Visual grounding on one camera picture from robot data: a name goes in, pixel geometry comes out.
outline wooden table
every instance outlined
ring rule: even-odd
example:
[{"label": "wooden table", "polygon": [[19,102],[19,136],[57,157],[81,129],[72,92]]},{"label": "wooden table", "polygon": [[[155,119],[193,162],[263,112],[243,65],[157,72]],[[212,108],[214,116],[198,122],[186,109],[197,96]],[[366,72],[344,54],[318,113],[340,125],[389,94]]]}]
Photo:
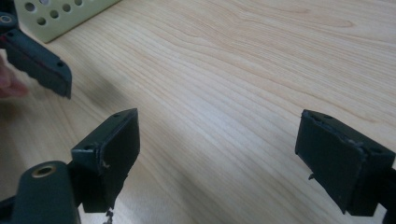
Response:
[{"label": "wooden table", "polygon": [[[70,101],[0,101],[0,198],[108,116],[139,110],[115,223],[380,223],[342,215],[294,154],[304,108],[396,146],[394,0],[123,0],[46,48]],[[105,216],[81,214],[83,223]]]}]

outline wood grain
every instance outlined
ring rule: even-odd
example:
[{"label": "wood grain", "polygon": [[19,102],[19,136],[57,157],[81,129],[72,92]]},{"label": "wood grain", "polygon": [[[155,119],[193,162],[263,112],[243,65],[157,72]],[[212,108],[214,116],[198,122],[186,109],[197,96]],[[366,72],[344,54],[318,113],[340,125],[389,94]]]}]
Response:
[{"label": "wood grain", "polygon": [[18,74],[30,94],[0,101],[0,198],[137,107],[115,223],[381,222],[382,207],[342,215],[294,144],[307,108],[394,150],[394,1],[123,0],[46,47],[73,71],[72,100]]}]

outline hand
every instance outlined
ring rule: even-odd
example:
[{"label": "hand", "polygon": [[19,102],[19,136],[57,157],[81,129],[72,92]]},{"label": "hand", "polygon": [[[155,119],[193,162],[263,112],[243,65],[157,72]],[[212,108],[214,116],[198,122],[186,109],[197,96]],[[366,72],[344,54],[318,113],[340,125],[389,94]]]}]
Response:
[{"label": "hand", "polygon": [[14,72],[9,69],[0,56],[0,98],[26,95],[28,89],[20,82]]}]

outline light wood surface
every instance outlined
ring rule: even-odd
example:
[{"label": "light wood surface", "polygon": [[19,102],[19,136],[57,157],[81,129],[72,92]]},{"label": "light wood surface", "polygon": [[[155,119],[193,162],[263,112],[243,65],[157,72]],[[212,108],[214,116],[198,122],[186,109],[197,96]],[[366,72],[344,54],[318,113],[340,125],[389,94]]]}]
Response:
[{"label": "light wood surface", "polygon": [[342,215],[294,145],[307,108],[396,148],[394,0],[123,0],[46,48],[71,67],[72,99],[18,73],[30,94],[0,101],[1,199],[137,107],[115,223],[381,222],[381,206]]}]

